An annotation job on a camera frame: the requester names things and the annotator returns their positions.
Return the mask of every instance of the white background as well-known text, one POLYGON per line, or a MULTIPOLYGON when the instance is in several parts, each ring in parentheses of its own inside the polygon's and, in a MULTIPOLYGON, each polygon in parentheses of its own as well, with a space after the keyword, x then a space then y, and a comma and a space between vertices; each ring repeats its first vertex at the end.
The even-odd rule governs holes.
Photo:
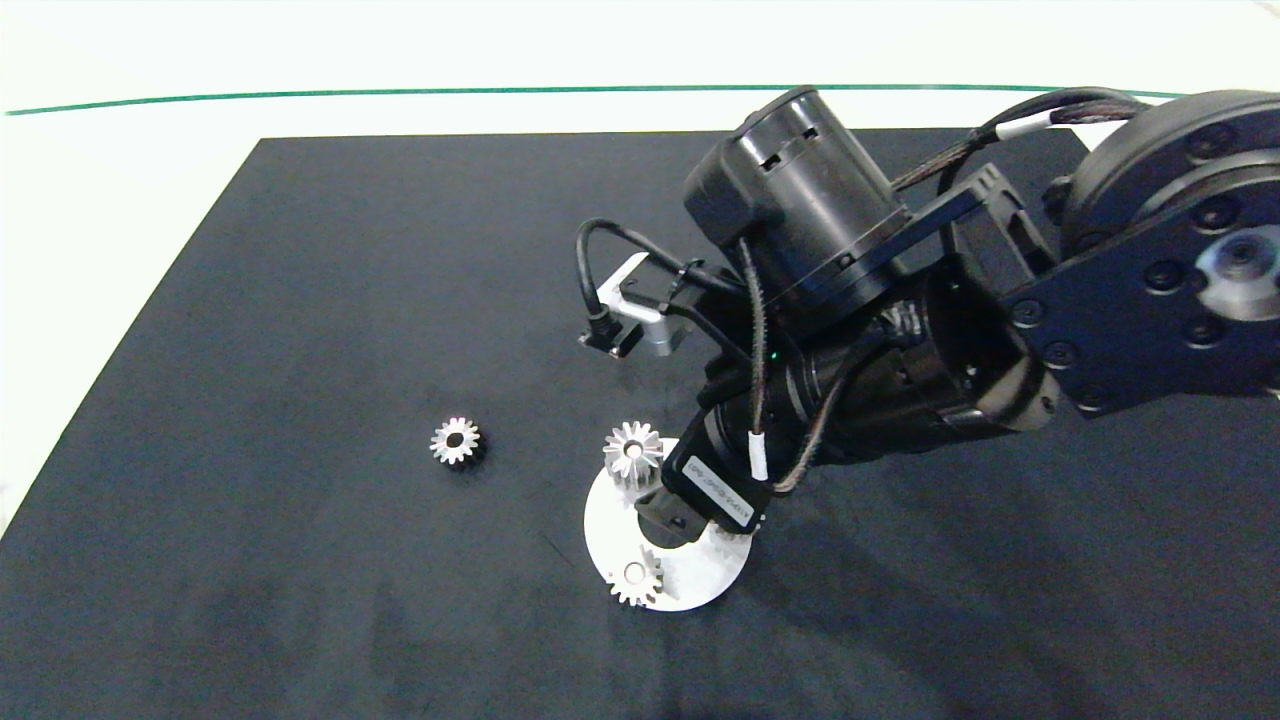
MULTIPOLYGON (((3 110, 335 88, 1280 90, 1277 68, 1276 3, 0 5, 3 110)), ((259 138, 727 129, 774 95, 252 99, 0 118, 0 532, 129 323, 259 138)), ((969 127, 1028 95, 824 92, 854 127, 969 127)))

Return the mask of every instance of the white cable label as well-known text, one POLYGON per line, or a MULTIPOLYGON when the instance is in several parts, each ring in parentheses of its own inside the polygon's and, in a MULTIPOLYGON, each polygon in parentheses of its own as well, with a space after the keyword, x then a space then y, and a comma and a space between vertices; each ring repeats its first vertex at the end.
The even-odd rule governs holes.
POLYGON ((751 503, 742 500, 742 496, 733 492, 733 488, 728 487, 728 483, 721 479, 714 470, 707 466, 705 462, 698 459, 696 455, 689 456, 689 461, 685 462, 685 468, 681 470, 686 478, 698 486, 698 489, 707 493, 707 497, 716 501, 728 516, 733 519, 739 525, 746 527, 751 521, 751 515, 755 514, 755 509, 751 503))
POLYGON ((751 457, 751 477, 769 479, 769 457, 764 454, 764 433, 746 433, 746 454, 751 457))
POLYGON ((1050 120, 1050 113, 1052 113, 1052 110, 1044 110, 1043 113, 1037 113, 1016 120, 1009 120, 1007 123, 1000 123, 996 126, 996 137, 1000 140, 1009 140, 1011 137, 1044 129, 1053 124, 1053 122, 1050 120))

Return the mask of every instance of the label sticker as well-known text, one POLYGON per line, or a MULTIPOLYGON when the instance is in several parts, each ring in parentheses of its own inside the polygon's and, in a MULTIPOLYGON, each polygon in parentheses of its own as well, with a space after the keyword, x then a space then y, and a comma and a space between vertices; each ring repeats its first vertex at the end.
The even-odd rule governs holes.
POLYGON ((739 525, 746 527, 751 521, 751 515, 755 514, 755 509, 751 503, 742 500, 742 496, 733 492, 733 488, 728 487, 728 483, 721 479, 705 462, 698 459, 696 455, 689 457, 685 462, 684 470, 685 477, 694 480, 694 484, 699 489, 707 493, 708 497, 716 501, 728 516, 732 518, 739 525))

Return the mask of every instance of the silver gear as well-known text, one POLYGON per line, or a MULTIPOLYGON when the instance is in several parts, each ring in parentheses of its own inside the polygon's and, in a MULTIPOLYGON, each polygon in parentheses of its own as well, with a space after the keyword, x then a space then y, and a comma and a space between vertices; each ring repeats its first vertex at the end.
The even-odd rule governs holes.
POLYGON ((604 438, 604 466, 616 483, 641 489, 662 468, 662 438, 649 423, 622 423, 604 438))
POLYGON ((466 418, 449 418, 431 436, 435 459, 451 470, 466 470, 484 460, 485 439, 480 428, 466 418))
POLYGON ((649 607, 662 593, 662 560, 640 546, 640 553, 609 571, 605 582, 622 605, 649 607))

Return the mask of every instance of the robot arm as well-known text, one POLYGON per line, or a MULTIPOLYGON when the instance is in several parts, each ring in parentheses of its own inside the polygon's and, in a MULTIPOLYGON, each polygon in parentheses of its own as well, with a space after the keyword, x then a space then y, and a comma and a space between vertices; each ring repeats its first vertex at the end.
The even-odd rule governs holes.
POLYGON ((810 464, 1036 429, 1060 395, 1087 418, 1170 393, 1280 395, 1280 95, 1034 102, 896 183, 812 87, 703 159, 685 205, 733 272, 659 259, 677 273, 662 299, 625 297, 614 275, 599 292, 612 324, 584 336, 621 356, 649 332, 669 354, 696 325, 722 350, 662 487, 636 502, 648 538, 676 547, 708 520, 750 533, 810 464), (1000 132, 1108 108, 1134 119, 1044 193, 1061 254, 995 167, 948 187, 1000 132), (902 205, 897 188, 940 169, 945 192, 902 205), (756 292, 737 281, 751 277, 756 292))

